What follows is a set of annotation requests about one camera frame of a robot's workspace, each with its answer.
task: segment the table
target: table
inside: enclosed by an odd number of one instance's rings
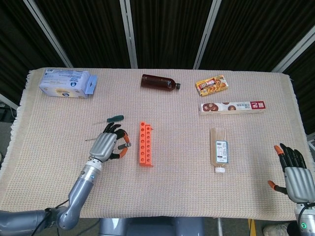
[[[313,161],[295,95],[287,75],[262,72],[86,69],[98,76],[88,99],[49,97],[38,84],[44,68],[28,75],[12,141],[0,171],[0,209],[53,207],[67,199],[89,157],[93,141],[115,115],[133,146],[120,160],[103,165],[81,217],[212,216],[268,220],[295,219],[273,145],[300,150]],[[179,91],[141,88],[142,74],[173,78]],[[194,83],[223,74],[229,88],[200,97]],[[200,116],[201,102],[263,100],[261,114]],[[138,164],[139,123],[152,128],[154,167]],[[211,127],[225,127],[230,163],[215,174],[210,164]]]

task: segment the bottle label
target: bottle label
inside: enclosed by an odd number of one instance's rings
[[[216,161],[217,163],[228,163],[226,141],[216,141]]]

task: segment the black backdrop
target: black backdrop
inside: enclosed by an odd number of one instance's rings
[[[35,0],[75,67],[130,68],[118,0]],[[139,68],[192,69],[210,0],[130,0]],[[315,25],[308,0],[222,0],[200,69],[271,71]],[[64,64],[23,1],[0,0],[0,93],[16,104],[31,69]],[[284,73],[315,132],[315,44]]]

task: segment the shoe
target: shoe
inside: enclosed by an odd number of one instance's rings
[[[286,232],[289,223],[282,225],[267,225],[263,230],[264,236],[289,236]]]

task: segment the white rectangular box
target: white rectangular box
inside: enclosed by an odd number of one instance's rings
[[[48,96],[87,98],[96,80],[88,71],[46,69],[39,87]]]
[[[201,103],[199,114],[240,114],[240,113],[261,113],[266,109],[263,101],[254,102],[212,102]]]

